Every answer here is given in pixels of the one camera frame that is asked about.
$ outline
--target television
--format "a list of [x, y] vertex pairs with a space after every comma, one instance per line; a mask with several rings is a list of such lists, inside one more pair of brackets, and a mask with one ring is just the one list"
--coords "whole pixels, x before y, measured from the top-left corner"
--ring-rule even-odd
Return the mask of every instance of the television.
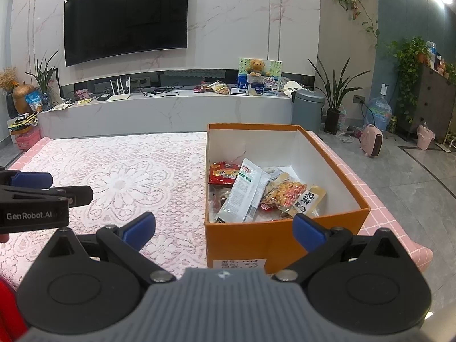
[[65, 63], [187, 47], [188, 0], [67, 0]]

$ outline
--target cardboard box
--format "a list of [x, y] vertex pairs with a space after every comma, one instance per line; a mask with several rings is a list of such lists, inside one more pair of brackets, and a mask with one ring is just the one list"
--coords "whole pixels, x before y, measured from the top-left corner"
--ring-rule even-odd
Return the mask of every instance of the cardboard box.
[[345, 174], [300, 126], [213, 123], [207, 131], [206, 217], [209, 268], [261, 266], [275, 273], [306, 254], [293, 238], [291, 219], [253, 223], [209, 221], [211, 163], [248, 158], [259, 167], [284, 167], [299, 181], [326, 189], [315, 221], [324, 227], [343, 226], [357, 234], [370, 212]]

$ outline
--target blue gripper pad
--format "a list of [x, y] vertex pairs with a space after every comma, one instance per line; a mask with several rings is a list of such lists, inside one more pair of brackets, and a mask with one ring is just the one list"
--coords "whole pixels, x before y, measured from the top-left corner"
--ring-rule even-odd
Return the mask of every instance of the blue gripper pad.
[[48, 172], [18, 172], [11, 177], [11, 185], [21, 188], [49, 189], [53, 178]]
[[297, 214], [291, 224], [293, 237], [307, 252], [312, 252], [327, 241], [327, 230], [312, 219]]
[[120, 237], [129, 246], [139, 251], [155, 234], [155, 216], [146, 212], [120, 228]]

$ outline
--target white lace tablecloth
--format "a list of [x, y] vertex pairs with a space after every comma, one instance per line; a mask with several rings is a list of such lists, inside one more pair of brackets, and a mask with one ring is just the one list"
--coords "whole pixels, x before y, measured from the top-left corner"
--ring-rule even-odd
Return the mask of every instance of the white lace tablecloth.
[[[90, 185], [92, 203], [70, 209], [76, 234], [153, 212], [156, 233], [141, 253], [179, 277], [207, 266], [205, 154], [206, 133], [44, 138], [10, 168], [50, 172], [53, 186]], [[1, 275], [17, 286], [54, 231], [11, 234], [0, 244]]]

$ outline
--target dark cabinet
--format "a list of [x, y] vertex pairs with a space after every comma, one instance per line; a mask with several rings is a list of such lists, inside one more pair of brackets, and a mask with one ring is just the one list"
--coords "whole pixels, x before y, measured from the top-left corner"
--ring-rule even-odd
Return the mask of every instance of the dark cabinet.
[[398, 122], [399, 128], [407, 133], [416, 133], [418, 126], [426, 122], [435, 133], [435, 139], [442, 140], [453, 114], [456, 86], [434, 70], [421, 65], [413, 92], [418, 101], [416, 107], [409, 109], [413, 120], [409, 123], [401, 119]]

